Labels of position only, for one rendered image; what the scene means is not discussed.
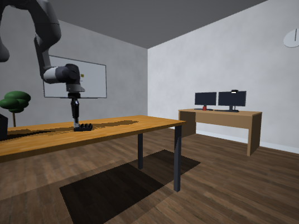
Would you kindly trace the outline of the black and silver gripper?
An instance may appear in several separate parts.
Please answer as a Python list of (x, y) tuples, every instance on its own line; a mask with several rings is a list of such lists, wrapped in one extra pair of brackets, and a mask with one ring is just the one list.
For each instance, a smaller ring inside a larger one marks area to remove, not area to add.
[(71, 109), (72, 109), (72, 115), (73, 115), (73, 122), (74, 127), (79, 127), (79, 102), (78, 99), (80, 99), (80, 93), (68, 93), (68, 98), (72, 99), (71, 101)]

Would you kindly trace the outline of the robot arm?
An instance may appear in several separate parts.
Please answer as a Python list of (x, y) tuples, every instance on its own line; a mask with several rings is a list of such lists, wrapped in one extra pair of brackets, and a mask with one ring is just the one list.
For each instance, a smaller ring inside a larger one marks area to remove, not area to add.
[[(80, 85), (78, 66), (74, 64), (51, 66), (49, 48), (61, 38), (60, 25), (51, 3), (47, 0), (0, 0), (0, 26), (2, 13), (8, 5), (13, 8), (28, 10), (31, 14), (36, 30), (34, 43), (40, 67), (40, 76), (43, 81), (48, 84), (68, 82), (66, 83), (66, 91), (69, 93), (85, 92), (85, 89)], [(2, 43), (0, 36), (0, 62), (8, 61), (9, 57), (9, 51)]]

